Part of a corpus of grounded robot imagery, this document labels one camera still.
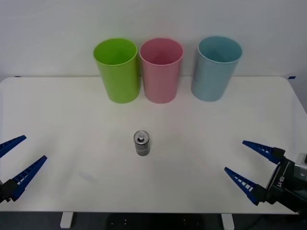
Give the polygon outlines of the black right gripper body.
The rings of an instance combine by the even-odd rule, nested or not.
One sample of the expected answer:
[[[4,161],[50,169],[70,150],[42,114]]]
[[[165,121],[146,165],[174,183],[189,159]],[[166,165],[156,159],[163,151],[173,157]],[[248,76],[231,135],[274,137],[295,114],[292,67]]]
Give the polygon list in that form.
[[[307,183],[294,176],[295,163],[283,158],[277,165],[267,188],[265,201],[278,202],[300,215],[307,213]]]

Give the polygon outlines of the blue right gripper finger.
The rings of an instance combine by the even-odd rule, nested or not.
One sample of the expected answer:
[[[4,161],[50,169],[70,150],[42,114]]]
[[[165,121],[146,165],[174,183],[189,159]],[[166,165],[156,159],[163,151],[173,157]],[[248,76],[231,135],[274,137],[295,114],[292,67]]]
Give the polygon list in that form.
[[[231,169],[225,167],[224,171],[235,182],[235,184],[245,193],[248,199],[254,204],[258,205],[260,202],[265,202],[267,190],[259,184],[256,184],[247,178],[239,175]]]
[[[256,151],[257,153],[267,158],[270,162],[276,165],[284,159],[285,150],[283,149],[277,147],[269,147],[246,140],[243,140],[242,144],[253,149],[254,151]]]

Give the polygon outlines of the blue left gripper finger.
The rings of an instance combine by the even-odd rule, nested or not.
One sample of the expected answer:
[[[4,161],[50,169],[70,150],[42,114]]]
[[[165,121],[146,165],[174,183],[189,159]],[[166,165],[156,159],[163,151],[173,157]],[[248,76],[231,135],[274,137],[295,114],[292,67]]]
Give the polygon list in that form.
[[[1,143],[0,145],[0,158],[2,158],[5,154],[7,154],[10,150],[20,144],[22,141],[26,139],[25,135],[19,136],[17,138],[13,138],[9,141]]]
[[[3,183],[0,186],[0,202],[2,203],[4,200],[7,202],[11,200],[15,202],[19,199],[46,160],[47,157],[42,156],[21,173]]]

